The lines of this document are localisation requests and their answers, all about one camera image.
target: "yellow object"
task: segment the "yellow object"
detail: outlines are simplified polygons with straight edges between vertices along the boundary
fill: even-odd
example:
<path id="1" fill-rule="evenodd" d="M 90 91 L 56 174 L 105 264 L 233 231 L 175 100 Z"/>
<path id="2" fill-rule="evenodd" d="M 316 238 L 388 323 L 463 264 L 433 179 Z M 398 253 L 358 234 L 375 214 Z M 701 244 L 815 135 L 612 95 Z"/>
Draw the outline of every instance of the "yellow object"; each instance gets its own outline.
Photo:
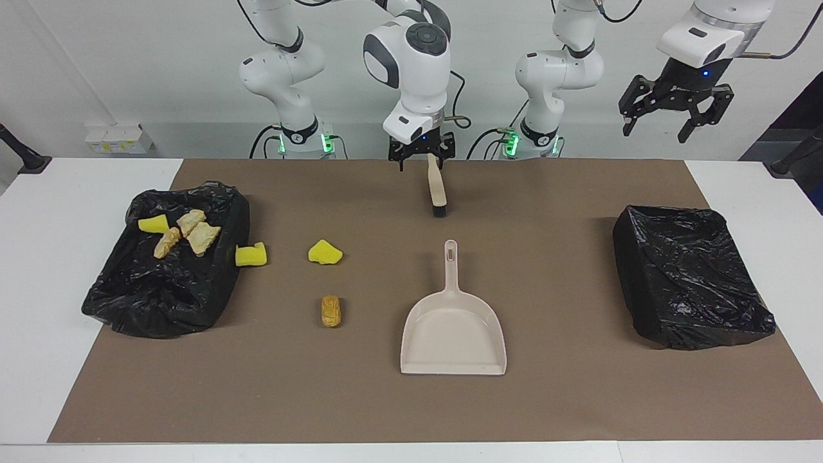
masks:
<path id="1" fill-rule="evenodd" d="M 326 296 L 320 303 L 320 320 L 326 328 L 340 325 L 343 314 L 340 311 L 340 299 L 337 296 Z"/>
<path id="2" fill-rule="evenodd" d="M 165 217 L 165 214 L 142 218 L 137 221 L 137 227 L 146 233 L 166 233 L 169 230 L 169 219 Z"/>
<path id="3" fill-rule="evenodd" d="M 320 240 L 309 250 L 309 260 L 321 265 L 336 264 L 343 258 L 343 251 L 328 244 L 326 240 Z"/>
<path id="4" fill-rule="evenodd" d="M 253 265 L 259 267 L 268 262 L 266 256 L 266 246 L 263 243 L 254 243 L 254 246 L 245 248 L 238 247 L 235 250 L 235 265 L 238 267 L 246 267 Z"/>

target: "black pole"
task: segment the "black pole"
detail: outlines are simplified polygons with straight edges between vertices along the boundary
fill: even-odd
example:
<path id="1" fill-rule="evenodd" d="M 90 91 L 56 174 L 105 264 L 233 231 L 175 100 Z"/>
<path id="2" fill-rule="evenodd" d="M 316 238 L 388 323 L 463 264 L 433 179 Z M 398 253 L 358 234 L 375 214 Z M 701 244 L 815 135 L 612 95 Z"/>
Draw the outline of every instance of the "black pole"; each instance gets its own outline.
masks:
<path id="1" fill-rule="evenodd" d="M 27 147 L 9 132 L 3 124 L 0 124 L 0 140 L 6 142 L 6 145 L 23 160 L 23 167 L 17 172 L 18 174 L 39 174 L 51 162 L 51 156 L 41 156 L 35 150 Z"/>
<path id="2" fill-rule="evenodd" d="M 817 128 L 815 132 L 797 145 L 786 157 L 779 161 L 772 162 L 767 167 L 772 176 L 785 176 L 792 169 L 792 164 L 805 157 L 809 157 L 814 152 L 823 149 L 823 125 Z"/>

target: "trash bag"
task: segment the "trash bag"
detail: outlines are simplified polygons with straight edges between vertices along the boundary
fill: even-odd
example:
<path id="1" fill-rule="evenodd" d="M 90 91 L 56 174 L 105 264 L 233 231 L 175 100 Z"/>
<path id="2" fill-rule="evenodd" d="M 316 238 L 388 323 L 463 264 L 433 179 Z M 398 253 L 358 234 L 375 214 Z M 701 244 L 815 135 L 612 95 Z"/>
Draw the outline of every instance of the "trash bag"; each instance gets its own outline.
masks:
<path id="1" fill-rule="evenodd" d="M 165 214 L 170 226 L 201 209 L 220 235 L 203 257 L 181 239 L 164 259 L 154 257 L 160 239 L 137 220 Z M 83 302 L 82 312 L 113 331 L 144 338 L 173 338 L 212 327 L 229 301 L 239 273 L 235 247 L 249 240 L 249 202 L 220 182 L 181 191 L 149 190 L 128 208 L 126 228 Z"/>
<path id="2" fill-rule="evenodd" d="M 719 213 L 628 206 L 613 236 L 623 296 L 639 335 L 693 350 L 774 334 L 774 316 Z"/>

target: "crumpled yellow piece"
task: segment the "crumpled yellow piece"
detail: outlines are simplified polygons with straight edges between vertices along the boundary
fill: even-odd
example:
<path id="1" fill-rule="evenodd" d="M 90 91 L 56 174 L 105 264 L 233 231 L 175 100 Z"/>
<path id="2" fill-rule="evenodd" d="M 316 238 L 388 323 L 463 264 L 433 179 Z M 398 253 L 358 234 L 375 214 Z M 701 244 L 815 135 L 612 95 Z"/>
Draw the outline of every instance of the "crumpled yellow piece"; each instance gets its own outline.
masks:
<path id="1" fill-rule="evenodd" d="M 321 265 L 336 264 L 343 258 L 343 251 L 330 245 L 326 240 L 320 240 L 309 250 L 309 260 Z"/>
<path id="2" fill-rule="evenodd" d="M 169 230 L 169 219 L 165 217 L 165 214 L 142 218 L 137 221 L 137 228 L 146 233 L 166 233 Z"/>
<path id="3" fill-rule="evenodd" d="M 266 246 L 262 242 L 254 243 L 254 246 L 238 247 L 235 250 L 235 265 L 237 267 L 259 267 L 265 265 L 266 262 L 268 262 Z"/>

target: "brown food piece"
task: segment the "brown food piece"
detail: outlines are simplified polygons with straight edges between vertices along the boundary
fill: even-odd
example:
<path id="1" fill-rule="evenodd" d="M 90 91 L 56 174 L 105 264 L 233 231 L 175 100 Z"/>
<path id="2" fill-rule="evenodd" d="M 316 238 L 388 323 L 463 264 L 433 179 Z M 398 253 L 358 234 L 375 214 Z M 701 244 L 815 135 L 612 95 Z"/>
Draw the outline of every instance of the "brown food piece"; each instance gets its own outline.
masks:
<path id="1" fill-rule="evenodd" d="M 206 250 L 217 238 L 220 229 L 220 227 L 212 227 L 208 223 L 200 222 L 188 234 L 188 243 L 197 257 L 203 257 L 206 254 Z"/>
<path id="2" fill-rule="evenodd" d="M 157 259 L 163 259 L 171 252 L 171 248 L 173 248 L 178 241 L 180 241 L 180 230 L 178 228 L 171 227 L 166 230 L 163 232 L 163 236 L 160 237 L 160 241 L 157 242 L 157 246 L 155 246 L 154 256 Z"/>
<path id="3" fill-rule="evenodd" d="M 343 314 L 340 310 L 340 299 L 337 296 L 326 296 L 320 303 L 320 319 L 326 328 L 340 325 Z"/>
<path id="4" fill-rule="evenodd" d="M 205 212 L 200 209 L 192 209 L 178 219 L 177 224 L 180 225 L 180 231 L 183 232 L 183 236 L 188 238 L 188 235 L 191 234 L 192 230 L 194 230 L 199 223 L 204 222 L 205 220 Z"/>

